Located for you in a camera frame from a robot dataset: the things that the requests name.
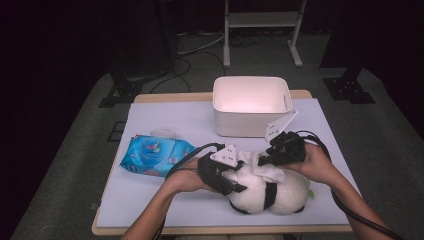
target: white metal stand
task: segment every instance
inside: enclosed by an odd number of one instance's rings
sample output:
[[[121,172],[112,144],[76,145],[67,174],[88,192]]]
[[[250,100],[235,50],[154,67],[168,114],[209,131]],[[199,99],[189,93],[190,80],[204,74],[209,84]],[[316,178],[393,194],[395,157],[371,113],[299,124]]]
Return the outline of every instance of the white metal stand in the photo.
[[[229,12],[229,0],[225,0],[225,26],[224,26],[224,66],[230,67],[229,29],[237,27],[294,27],[288,46],[296,67],[301,67],[299,53],[296,49],[297,37],[302,24],[306,0],[302,0],[298,12],[264,12],[264,13],[231,13]]]

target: person's right arm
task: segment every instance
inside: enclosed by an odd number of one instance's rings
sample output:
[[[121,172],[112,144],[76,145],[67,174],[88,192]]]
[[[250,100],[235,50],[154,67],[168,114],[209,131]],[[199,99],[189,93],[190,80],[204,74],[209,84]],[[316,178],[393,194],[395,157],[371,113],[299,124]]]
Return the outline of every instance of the person's right arm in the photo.
[[[305,147],[306,158],[304,162],[280,167],[297,171],[312,181],[327,184],[340,201],[351,211],[388,228],[387,224],[371,209],[352,184],[331,163],[319,146],[306,143]],[[349,215],[347,215],[347,218],[358,239],[391,239]]]

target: stuffed animal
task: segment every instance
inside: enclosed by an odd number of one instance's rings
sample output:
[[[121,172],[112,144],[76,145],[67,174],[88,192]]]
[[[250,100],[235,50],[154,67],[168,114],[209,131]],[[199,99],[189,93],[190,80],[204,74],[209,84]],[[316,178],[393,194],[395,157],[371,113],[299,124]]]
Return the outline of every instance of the stuffed animal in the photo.
[[[269,209],[275,214],[288,215],[303,210],[309,197],[309,180],[300,173],[282,170],[271,164],[259,167],[260,153],[240,152],[242,167],[223,172],[233,183],[246,186],[242,192],[231,192],[231,206],[244,214],[256,214]]]

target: blue plastic packaging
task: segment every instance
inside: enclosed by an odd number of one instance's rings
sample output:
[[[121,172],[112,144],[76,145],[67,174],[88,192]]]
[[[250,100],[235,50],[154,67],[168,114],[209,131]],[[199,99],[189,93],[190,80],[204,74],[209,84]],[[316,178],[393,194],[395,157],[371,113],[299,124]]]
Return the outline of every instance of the blue plastic packaging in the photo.
[[[165,177],[177,162],[194,149],[181,139],[137,135],[131,138],[120,166],[133,173]]]

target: dark floor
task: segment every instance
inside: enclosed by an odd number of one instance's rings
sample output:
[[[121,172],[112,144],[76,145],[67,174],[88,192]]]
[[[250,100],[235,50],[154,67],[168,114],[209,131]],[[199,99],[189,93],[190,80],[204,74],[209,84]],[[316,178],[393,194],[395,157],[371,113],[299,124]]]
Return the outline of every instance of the dark floor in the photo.
[[[187,51],[217,36],[185,36]],[[242,39],[231,49],[231,68],[221,65],[222,46],[181,57],[174,78],[148,82],[142,93],[212,91],[213,81],[225,75],[277,76],[290,89],[307,89],[317,98],[362,195],[405,239],[424,236],[424,143],[372,73],[362,70],[358,81],[375,103],[351,104],[332,99],[323,78],[338,77],[344,69],[321,69],[328,35],[301,35],[298,51],[303,61],[296,68],[287,48],[289,36]],[[108,141],[114,124],[125,121],[129,103],[99,108],[113,84],[109,75],[99,79],[68,132],[12,239],[118,239],[91,232],[119,142]],[[350,233],[306,233],[302,239],[353,239]]]

